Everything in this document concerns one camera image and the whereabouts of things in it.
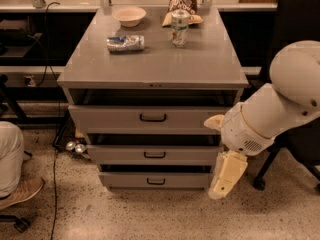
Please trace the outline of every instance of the drawer front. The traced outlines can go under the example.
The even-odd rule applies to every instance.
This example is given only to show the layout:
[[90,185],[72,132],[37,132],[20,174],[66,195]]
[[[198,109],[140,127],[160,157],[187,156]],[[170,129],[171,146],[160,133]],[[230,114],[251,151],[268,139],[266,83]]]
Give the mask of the drawer front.
[[97,164],[211,165],[215,164],[218,147],[171,146],[95,146],[88,145],[90,158]]
[[99,174],[101,183],[112,188],[206,189],[208,173],[109,173]]
[[224,108],[69,106],[83,133],[212,134],[203,122]]

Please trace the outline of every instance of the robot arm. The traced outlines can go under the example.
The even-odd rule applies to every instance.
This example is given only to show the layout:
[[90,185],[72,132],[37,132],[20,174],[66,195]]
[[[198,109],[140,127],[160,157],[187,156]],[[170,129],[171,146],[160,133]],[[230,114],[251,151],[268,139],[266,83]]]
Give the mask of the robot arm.
[[247,167],[279,134],[320,117],[320,42],[301,41],[282,49],[272,61],[270,77],[245,102],[204,125],[221,131],[228,152],[217,157],[209,188],[213,199],[225,197]]

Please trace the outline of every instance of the white bowl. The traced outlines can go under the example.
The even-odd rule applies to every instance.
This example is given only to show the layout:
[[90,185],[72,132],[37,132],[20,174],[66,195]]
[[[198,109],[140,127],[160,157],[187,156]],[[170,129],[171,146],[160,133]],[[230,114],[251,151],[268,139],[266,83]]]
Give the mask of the white bowl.
[[120,21],[124,27],[135,27],[146,16],[146,11],[136,6],[126,6],[115,9],[112,17]]

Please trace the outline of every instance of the crumpled wrapper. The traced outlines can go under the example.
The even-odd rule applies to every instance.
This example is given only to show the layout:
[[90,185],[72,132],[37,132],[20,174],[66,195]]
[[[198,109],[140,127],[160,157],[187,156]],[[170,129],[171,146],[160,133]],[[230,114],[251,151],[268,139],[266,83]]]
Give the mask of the crumpled wrapper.
[[199,24],[203,22],[202,17],[197,15],[197,0],[170,0],[168,12],[162,23],[163,27],[171,25],[171,13],[177,9],[184,9],[190,13],[189,24]]

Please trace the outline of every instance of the black chair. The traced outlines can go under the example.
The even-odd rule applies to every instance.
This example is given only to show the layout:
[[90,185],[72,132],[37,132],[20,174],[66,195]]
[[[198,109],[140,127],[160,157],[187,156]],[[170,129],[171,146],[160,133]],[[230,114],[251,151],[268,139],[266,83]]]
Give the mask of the black chair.
[[[279,0],[275,22],[265,63],[257,79],[250,80],[254,92],[264,83],[271,82],[269,67],[275,55],[285,46],[303,40],[320,41],[320,0]],[[281,148],[287,148],[320,181],[315,166],[320,165],[320,120],[291,129],[279,135],[269,147],[269,157],[258,173],[254,187],[263,190],[263,176]]]
[[[30,158],[32,157],[32,153],[29,153],[27,151],[24,151],[24,153],[29,156]],[[0,223],[3,222],[12,222],[15,223],[14,227],[16,230],[18,230],[20,233],[23,233],[30,227],[30,222],[26,218],[19,218],[15,215],[1,215],[0,214]]]

